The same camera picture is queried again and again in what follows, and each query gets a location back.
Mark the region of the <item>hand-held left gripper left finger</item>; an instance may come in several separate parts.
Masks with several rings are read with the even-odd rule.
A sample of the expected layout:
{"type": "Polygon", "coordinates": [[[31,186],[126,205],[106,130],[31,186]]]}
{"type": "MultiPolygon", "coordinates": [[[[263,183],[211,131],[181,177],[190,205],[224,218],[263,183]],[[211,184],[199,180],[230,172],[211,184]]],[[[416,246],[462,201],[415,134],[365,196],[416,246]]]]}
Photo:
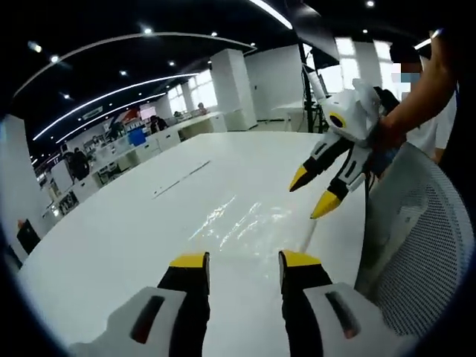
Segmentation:
{"type": "Polygon", "coordinates": [[[156,287],[145,287],[118,307],[106,330],[70,356],[201,356],[210,318],[210,254],[183,254],[156,287]]]}

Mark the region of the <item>person's right hand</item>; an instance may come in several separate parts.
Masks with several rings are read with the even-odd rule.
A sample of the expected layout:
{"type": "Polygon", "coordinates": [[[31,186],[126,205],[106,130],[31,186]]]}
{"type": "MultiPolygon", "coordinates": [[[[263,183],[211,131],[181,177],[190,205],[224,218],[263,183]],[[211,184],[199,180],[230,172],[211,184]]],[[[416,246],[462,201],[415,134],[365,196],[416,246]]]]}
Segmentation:
{"type": "Polygon", "coordinates": [[[380,177],[405,141],[406,134],[393,129],[383,117],[370,136],[372,153],[368,162],[369,170],[380,177]]]}

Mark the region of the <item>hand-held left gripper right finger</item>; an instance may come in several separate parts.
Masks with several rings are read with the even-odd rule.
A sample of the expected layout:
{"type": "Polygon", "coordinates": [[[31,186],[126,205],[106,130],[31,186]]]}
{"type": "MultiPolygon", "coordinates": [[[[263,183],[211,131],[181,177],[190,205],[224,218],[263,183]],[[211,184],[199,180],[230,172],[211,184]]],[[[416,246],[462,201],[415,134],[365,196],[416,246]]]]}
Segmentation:
{"type": "Polygon", "coordinates": [[[380,309],[346,283],[332,283],[321,261],[281,250],[280,292],[291,356],[406,356],[410,335],[397,335],[380,309]]]}

